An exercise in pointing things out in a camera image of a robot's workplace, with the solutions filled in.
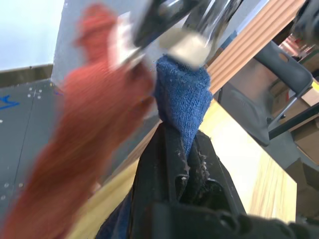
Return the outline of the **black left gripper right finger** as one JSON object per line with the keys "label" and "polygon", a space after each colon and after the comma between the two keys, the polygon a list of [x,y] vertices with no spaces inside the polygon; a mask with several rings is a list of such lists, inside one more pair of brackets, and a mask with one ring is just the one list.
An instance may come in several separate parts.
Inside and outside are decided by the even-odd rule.
{"label": "black left gripper right finger", "polygon": [[187,160],[189,178],[181,203],[246,214],[230,173],[216,155],[211,139],[198,131]]}

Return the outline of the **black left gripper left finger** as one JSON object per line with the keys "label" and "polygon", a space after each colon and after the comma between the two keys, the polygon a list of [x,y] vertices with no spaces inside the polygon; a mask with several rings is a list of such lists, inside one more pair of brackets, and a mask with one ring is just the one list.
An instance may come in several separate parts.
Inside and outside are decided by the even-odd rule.
{"label": "black left gripper left finger", "polygon": [[155,203],[178,203],[189,178],[181,136],[162,122],[140,156],[133,184],[131,215],[139,220]]}

